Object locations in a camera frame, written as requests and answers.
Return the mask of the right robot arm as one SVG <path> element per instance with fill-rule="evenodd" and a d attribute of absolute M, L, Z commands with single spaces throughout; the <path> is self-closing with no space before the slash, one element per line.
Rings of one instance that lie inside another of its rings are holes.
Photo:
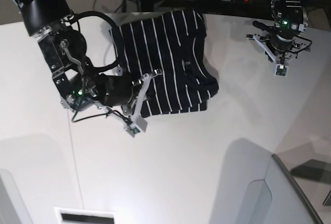
<path fill-rule="evenodd" d="M 13 1 L 20 10 L 28 34 L 38 38 L 52 80 L 66 108 L 78 112 L 92 104 L 124 109 L 142 105 L 147 79 L 135 79 L 124 66 L 124 39 L 110 17 L 97 11 L 74 14 L 66 0 Z M 72 27 L 86 17 L 99 17 L 110 25 L 116 52 L 113 63 L 95 67 L 87 57 L 86 40 Z"/>

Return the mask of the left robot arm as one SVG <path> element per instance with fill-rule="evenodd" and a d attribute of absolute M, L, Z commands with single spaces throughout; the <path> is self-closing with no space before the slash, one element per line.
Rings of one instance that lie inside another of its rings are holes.
<path fill-rule="evenodd" d="M 285 54 L 300 46 L 295 39 L 308 27 L 308 17 L 303 0 L 271 0 L 273 31 L 270 34 L 268 47 L 275 55 Z"/>

